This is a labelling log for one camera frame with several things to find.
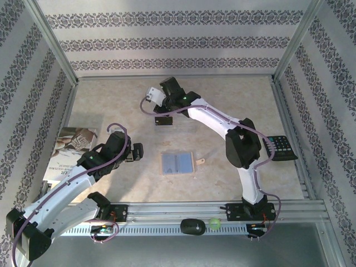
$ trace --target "beige floor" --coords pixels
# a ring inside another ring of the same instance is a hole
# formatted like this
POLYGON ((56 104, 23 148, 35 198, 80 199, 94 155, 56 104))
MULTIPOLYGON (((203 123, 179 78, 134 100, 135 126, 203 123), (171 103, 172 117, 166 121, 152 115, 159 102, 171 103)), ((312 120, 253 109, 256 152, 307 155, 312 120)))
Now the beige floor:
MULTIPOLYGON (((119 122, 127 127, 133 142, 142 142, 141 161, 123 163, 110 175, 81 194, 99 191, 111 201, 218 201, 240 200, 239 174, 225 156, 224 140, 203 124, 193 121, 194 134, 155 134, 154 119, 141 113, 139 103, 146 90, 159 88, 159 79, 81 81, 69 126, 97 128, 99 142, 106 142, 106 126, 119 122), (206 162, 191 175, 162 176, 162 152, 193 152, 206 162)), ((186 92, 195 91, 222 112, 252 119, 266 135, 283 135, 284 130, 267 77, 178 79, 186 92)), ((152 104, 145 104, 152 111, 152 104)), ((266 159, 265 149, 261 159, 266 159)), ((303 193, 292 161, 271 162, 260 168, 263 189, 282 199, 302 199, 303 193)))

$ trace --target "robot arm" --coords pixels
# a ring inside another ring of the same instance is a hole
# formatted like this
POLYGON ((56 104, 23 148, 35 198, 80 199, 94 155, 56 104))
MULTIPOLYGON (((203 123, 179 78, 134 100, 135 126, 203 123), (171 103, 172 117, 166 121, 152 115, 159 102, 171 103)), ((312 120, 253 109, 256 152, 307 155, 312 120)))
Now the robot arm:
POLYGON ((202 122, 225 140, 226 157, 238 169, 240 175, 244 209, 250 216, 257 214, 267 202, 266 196, 258 189, 253 173, 260 156, 261 143, 255 133, 233 124, 235 122, 255 129, 253 122, 248 118, 240 120, 224 114, 209 105, 197 93, 185 93, 173 77, 162 81, 160 85, 164 93, 153 87, 146 93, 146 100, 156 103, 154 112, 168 113, 188 106, 200 106, 179 113, 202 122))
POLYGON ((134 144, 131 149, 129 137, 125 147, 125 134, 115 131, 110 134, 105 144, 96 146, 86 152, 77 161, 70 173, 50 192, 38 201, 25 208, 24 212, 12 209, 6 216, 6 233, 14 239, 20 227, 28 219, 29 223, 23 229, 17 248, 30 261, 39 258, 56 237, 68 229, 91 219, 107 220, 110 217, 110 202, 98 192, 88 195, 83 202, 67 208, 68 204, 85 189, 92 186, 101 177, 117 169, 123 161, 135 161, 143 157, 142 144, 134 144), (72 178, 94 167, 101 166, 117 158, 111 164, 83 174, 72 181, 72 178))

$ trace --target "black computer mouse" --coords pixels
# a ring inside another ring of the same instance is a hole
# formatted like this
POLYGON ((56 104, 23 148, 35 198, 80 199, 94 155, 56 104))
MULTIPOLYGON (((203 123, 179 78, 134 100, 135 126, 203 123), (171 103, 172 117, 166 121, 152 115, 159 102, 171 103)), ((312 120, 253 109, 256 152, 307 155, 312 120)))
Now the black computer mouse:
POLYGON ((187 235, 202 235, 205 229, 205 223, 198 219, 184 219, 180 223, 180 230, 187 235))

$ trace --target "book cover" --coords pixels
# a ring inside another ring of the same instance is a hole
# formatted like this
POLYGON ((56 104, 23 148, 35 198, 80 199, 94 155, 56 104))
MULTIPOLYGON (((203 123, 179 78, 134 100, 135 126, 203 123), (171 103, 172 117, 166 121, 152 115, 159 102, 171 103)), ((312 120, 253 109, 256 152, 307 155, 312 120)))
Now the book cover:
POLYGON ((77 160, 95 147, 96 140, 94 128, 62 128, 43 180, 55 184, 61 181, 77 164, 77 160))

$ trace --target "patterned wallpaper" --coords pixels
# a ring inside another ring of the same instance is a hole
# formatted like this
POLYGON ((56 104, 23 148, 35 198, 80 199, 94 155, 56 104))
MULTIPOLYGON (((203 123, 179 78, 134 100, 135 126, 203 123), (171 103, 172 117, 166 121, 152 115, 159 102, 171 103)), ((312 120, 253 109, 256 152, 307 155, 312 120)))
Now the patterned wallpaper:
POLYGON ((71 84, 21 0, 0 0, 0 266, 5 214, 38 196, 71 84))
POLYGON ((78 77, 272 74, 310 0, 38 0, 78 77))
POLYGON ((314 191, 356 266, 356 7, 325 1, 280 80, 314 191))

